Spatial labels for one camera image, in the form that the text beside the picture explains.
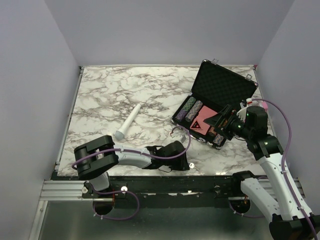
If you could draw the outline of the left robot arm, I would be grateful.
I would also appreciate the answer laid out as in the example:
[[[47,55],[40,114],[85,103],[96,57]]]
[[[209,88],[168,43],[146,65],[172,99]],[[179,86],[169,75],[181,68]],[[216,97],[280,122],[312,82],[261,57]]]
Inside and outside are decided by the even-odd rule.
[[[130,166],[142,170],[156,170],[166,166],[172,171],[187,171],[190,165],[186,151],[177,140],[165,146],[125,148],[115,144],[110,135],[105,135],[76,147],[75,162],[71,168],[77,171],[81,181],[88,181],[93,191],[104,198],[113,190],[108,171],[114,166]]]

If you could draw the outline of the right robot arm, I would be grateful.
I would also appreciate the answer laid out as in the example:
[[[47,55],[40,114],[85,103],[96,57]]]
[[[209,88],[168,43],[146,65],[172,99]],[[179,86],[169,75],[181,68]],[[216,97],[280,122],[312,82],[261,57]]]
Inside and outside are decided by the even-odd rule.
[[[313,213],[300,194],[279,140],[268,134],[268,114],[260,106],[248,106],[242,111],[243,115],[237,114],[232,106],[226,105],[204,122],[228,140],[234,136],[245,140],[247,148],[264,170],[274,196],[250,171],[233,174],[230,191],[236,196],[245,194],[258,207],[268,222],[273,239],[317,239],[320,217]]]

